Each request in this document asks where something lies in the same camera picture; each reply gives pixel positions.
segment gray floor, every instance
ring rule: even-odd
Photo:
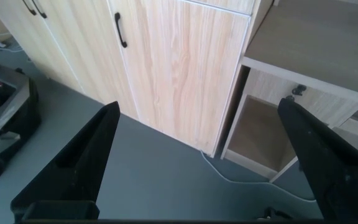
[[[42,125],[0,177],[0,223],[12,223],[10,201],[81,129],[102,105],[46,79],[23,53],[0,52],[0,65],[21,67],[37,83]],[[236,181],[267,181],[230,161],[210,161]],[[295,167],[276,182],[313,198]],[[297,218],[321,218],[315,202],[303,202],[269,185],[226,182],[199,151],[122,115],[96,202],[100,218],[249,220],[273,206]]]

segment white cable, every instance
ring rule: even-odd
[[[11,52],[11,53],[18,53],[18,52],[22,52],[23,49],[4,49],[4,48],[0,48],[0,50],[5,50],[5,51],[8,51],[8,52]]]
[[[284,190],[284,189],[282,189],[281,187],[279,187],[279,186],[277,186],[277,185],[275,185],[275,184],[272,184],[272,183],[270,183],[270,182],[239,182],[239,181],[229,180],[228,178],[226,178],[225,176],[223,176],[223,175],[220,173],[220,171],[218,171],[217,168],[215,168],[215,166],[213,166],[212,163],[211,163],[209,160],[207,160],[207,159],[205,158],[205,155],[203,154],[203,152],[201,152],[201,155],[203,156],[204,160],[212,167],[212,169],[214,169],[215,172],[216,172],[217,174],[219,174],[219,176],[221,176],[225,181],[227,181],[227,182],[229,182],[229,183],[232,183],[232,184],[249,184],[249,185],[270,185],[270,186],[275,187],[276,189],[278,189],[278,190],[284,192],[285,194],[287,194],[287,195],[289,195],[289,196],[291,196],[291,197],[294,197],[294,198],[296,198],[296,199],[298,199],[298,200],[301,200],[301,201],[303,201],[303,202],[307,202],[307,203],[315,203],[315,202],[316,202],[316,199],[309,200],[309,199],[301,198],[301,197],[296,196],[295,194],[293,194],[293,193],[291,193],[291,192],[289,192],[289,191],[287,191],[287,190]]]
[[[0,34],[0,36],[10,35],[10,34],[11,34],[10,32],[6,32],[6,33]],[[15,45],[15,46],[6,47],[6,44],[0,42],[0,50],[5,50],[5,51],[11,52],[11,53],[18,53],[18,52],[22,52],[23,48],[19,44]]]

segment wooden countertop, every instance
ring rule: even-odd
[[[281,0],[242,64],[358,101],[358,5]]]

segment wooden shelf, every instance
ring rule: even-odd
[[[251,96],[239,107],[239,117],[224,157],[269,179],[294,157],[277,107]]]
[[[281,0],[242,64],[358,101],[358,5]]]

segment robot vacuum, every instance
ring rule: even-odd
[[[0,175],[41,123],[34,81],[21,69],[0,68]]]

